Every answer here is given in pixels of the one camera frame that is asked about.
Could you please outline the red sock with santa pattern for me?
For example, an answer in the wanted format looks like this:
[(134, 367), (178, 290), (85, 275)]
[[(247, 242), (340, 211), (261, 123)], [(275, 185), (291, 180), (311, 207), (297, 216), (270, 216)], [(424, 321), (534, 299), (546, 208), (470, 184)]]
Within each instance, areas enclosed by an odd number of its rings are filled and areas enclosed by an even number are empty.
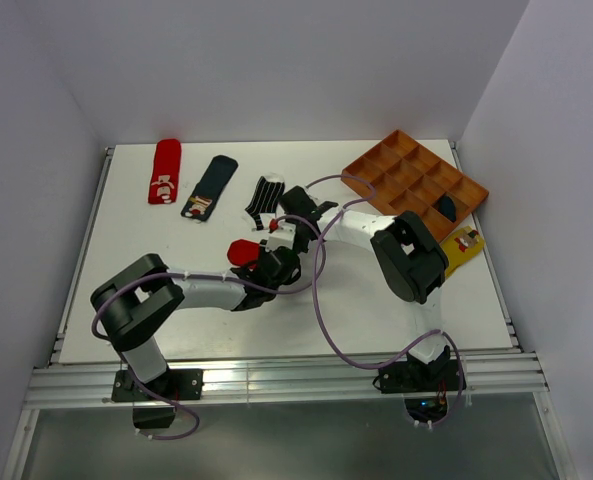
[(233, 241), (227, 251), (228, 261), (236, 267), (254, 265), (260, 255), (260, 244), (246, 239)]

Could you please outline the plain navy ankle sock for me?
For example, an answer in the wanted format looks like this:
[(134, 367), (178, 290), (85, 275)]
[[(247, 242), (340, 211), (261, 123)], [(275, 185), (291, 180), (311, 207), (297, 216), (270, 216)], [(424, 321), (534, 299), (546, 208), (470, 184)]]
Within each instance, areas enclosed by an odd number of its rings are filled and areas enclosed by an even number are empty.
[(436, 203), (436, 210), (450, 222), (455, 223), (457, 220), (457, 208), (453, 199), (447, 195), (443, 195)]

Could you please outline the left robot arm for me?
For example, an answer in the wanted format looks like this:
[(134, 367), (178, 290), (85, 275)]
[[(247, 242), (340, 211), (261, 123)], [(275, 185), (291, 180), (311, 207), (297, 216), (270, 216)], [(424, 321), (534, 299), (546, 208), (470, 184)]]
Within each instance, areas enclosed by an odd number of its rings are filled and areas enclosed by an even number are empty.
[(300, 259), (286, 247), (222, 274), (171, 271), (159, 255), (147, 254), (92, 293), (92, 334), (110, 342), (135, 375), (140, 393), (159, 399), (169, 391), (171, 375), (154, 335), (172, 313), (258, 308), (300, 275)]

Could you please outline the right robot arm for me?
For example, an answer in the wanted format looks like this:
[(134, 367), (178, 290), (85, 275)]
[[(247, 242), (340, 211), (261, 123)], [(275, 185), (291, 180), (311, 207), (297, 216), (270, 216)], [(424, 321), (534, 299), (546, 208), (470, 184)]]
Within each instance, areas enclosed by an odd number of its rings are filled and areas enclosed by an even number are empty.
[(433, 388), (451, 354), (441, 313), (449, 262), (420, 216), (409, 210), (379, 216), (333, 202), (318, 205), (302, 187), (292, 188), (278, 203), (285, 213), (316, 226), (324, 242), (361, 247), (375, 255), (387, 286), (412, 311), (417, 338), (406, 353), (410, 381), (422, 390)]

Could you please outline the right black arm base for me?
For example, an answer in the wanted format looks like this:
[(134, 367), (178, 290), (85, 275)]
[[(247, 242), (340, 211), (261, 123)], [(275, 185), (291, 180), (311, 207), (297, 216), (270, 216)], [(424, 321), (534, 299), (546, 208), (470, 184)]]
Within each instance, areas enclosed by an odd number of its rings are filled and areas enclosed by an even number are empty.
[(463, 393), (465, 374), (456, 360), (442, 359), (424, 364), (407, 355), (407, 359), (378, 370), (372, 386), (381, 394), (418, 394), (426, 396), (404, 401), (413, 421), (429, 426), (449, 413), (448, 394)]

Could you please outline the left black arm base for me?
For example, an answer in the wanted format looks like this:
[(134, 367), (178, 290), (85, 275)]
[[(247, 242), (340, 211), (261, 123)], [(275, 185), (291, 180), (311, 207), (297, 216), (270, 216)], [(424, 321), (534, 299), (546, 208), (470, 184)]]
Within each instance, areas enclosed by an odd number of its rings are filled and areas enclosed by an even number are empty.
[(164, 430), (175, 420), (177, 408), (169, 403), (165, 407), (143, 407), (137, 406), (137, 403), (200, 400), (202, 387), (202, 369), (168, 369), (159, 378), (143, 385), (124, 369), (115, 374), (111, 401), (133, 405), (132, 422), (135, 428)]

